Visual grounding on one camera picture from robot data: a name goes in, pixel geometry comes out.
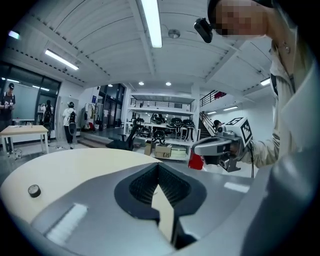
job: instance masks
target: glass wall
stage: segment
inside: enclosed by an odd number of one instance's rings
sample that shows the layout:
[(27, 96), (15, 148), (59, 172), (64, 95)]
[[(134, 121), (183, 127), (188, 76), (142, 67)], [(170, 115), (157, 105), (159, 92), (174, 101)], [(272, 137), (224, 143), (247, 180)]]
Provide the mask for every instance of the glass wall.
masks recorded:
[(104, 97), (103, 114), (100, 116), (107, 128), (121, 126), (122, 103), (125, 95), (125, 87), (120, 83), (111, 86), (100, 87), (99, 95)]
[(53, 107), (56, 106), (60, 82), (5, 62), (0, 62), (0, 77), (1, 93), (8, 89), (10, 83), (14, 83), (13, 121), (19, 121), (21, 125), (26, 122), (39, 125), (44, 114), (41, 106), (47, 104), (48, 100)]

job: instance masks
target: doorway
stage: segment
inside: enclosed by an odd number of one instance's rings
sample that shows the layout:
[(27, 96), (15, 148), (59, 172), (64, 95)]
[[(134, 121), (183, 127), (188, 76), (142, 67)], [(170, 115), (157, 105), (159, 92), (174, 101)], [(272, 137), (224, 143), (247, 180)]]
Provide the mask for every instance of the doorway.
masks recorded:
[(116, 105), (111, 100), (105, 100), (103, 124), (106, 124), (107, 128), (115, 127)]

